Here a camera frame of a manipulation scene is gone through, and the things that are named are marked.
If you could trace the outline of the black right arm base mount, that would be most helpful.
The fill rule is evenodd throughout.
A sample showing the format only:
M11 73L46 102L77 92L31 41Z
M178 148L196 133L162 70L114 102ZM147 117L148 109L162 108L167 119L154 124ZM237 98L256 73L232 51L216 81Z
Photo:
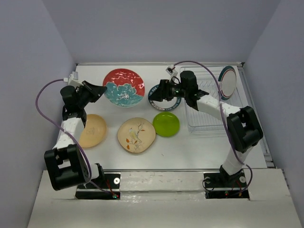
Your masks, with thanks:
M202 187L205 197L211 199L249 199L249 192L245 187L247 180L244 172L230 180L223 179L219 172L207 172L203 175Z

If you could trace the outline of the small green red rimmed plate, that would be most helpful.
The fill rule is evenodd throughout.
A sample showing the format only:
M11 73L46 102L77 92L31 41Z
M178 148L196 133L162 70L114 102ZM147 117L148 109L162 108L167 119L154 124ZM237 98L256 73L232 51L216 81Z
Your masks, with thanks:
M221 89L221 99L228 100L237 87L237 74L234 67L224 67L219 74L218 82Z

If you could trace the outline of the large green rimmed lettered plate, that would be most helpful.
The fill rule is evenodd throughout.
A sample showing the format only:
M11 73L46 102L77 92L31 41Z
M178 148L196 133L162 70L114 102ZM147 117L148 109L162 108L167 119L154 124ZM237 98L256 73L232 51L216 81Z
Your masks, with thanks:
M153 100L148 100L149 104L155 108L156 110L166 112L166 111L172 111L176 109L180 104L181 104L181 98L180 97L175 97L170 101L163 100L162 102L158 101L153 101Z

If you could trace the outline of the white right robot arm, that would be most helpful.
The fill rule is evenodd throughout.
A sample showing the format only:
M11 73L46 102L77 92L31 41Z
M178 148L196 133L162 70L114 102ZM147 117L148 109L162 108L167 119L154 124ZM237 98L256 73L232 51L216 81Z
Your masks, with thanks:
M223 186L230 186L236 181L251 149L263 138L254 109L250 106L240 108L229 105L199 89L192 71L183 71L179 77L176 77L174 69L167 68L167 72L170 79L160 80L158 87L149 93L148 99L162 102L175 97L184 98L189 107L222 121L231 147L219 169L218 180Z

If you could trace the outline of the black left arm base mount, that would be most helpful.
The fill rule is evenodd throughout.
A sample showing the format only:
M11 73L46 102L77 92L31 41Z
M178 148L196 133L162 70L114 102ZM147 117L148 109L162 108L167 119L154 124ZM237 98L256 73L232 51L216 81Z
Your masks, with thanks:
M78 185L75 198L80 200L119 200L121 173L106 172L89 183Z

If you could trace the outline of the plain yellow plate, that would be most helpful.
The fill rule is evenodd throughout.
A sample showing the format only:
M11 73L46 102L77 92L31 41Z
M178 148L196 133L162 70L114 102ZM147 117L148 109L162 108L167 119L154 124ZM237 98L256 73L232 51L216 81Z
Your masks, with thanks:
M81 133L79 144L82 148L91 148L101 143L107 134L107 124L103 117L88 114L86 125Z

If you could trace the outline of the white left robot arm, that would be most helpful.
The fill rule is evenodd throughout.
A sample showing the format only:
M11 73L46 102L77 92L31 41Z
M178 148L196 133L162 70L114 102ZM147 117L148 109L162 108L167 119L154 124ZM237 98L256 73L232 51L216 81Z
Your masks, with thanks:
M67 85L60 90L64 106L60 134L55 146L44 153L44 160L54 190L90 183L99 188L105 174L99 163L90 164L79 144L86 126L85 107L96 102L107 90L105 86L83 81L77 86Z

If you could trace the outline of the beige plate with bird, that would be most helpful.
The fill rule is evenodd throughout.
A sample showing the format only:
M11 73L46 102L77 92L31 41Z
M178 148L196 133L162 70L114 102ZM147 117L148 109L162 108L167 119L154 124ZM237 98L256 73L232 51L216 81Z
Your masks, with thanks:
M156 138L154 126L146 119L135 117L124 122L117 132L119 144L129 153L140 154L147 150Z

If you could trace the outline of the red plate with teal flower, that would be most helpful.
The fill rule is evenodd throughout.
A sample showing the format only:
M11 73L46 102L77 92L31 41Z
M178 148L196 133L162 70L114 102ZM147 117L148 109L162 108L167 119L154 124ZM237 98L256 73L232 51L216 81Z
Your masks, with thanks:
M143 79L136 72L125 68L110 71L103 80L103 86L107 87L105 97L122 108L136 106L145 94Z

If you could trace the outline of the lime green plate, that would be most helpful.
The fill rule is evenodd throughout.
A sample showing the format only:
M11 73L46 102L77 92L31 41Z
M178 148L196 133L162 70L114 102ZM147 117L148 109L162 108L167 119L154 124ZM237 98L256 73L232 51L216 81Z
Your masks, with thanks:
M157 114L152 124L156 133L161 137L175 136L180 130L180 121L176 115L170 112Z

